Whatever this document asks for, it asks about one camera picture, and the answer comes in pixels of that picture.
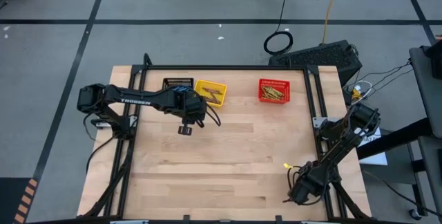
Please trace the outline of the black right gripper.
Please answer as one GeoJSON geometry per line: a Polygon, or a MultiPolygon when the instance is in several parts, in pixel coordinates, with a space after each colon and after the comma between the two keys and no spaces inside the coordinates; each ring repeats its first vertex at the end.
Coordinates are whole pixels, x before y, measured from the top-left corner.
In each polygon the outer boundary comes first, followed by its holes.
{"type": "Polygon", "coordinates": [[[321,201],[327,189],[328,168],[317,161],[307,162],[297,173],[297,179],[289,187],[287,200],[302,206],[321,201]]]}

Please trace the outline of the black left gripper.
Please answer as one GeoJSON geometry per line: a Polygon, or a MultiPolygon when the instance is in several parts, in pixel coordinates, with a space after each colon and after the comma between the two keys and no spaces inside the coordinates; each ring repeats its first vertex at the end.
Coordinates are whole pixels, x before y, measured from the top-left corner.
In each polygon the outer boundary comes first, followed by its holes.
{"type": "Polygon", "coordinates": [[[183,126],[179,126],[178,133],[190,136],[192,128],[186,125],[197,124],[199,127],[204,126],[206,101],[191,87],[175,87],[173,91],[176,93],[176,96],[179,96],[179,109],[183,110],[182,124],[185,126],[185,130],[183,126]]]}

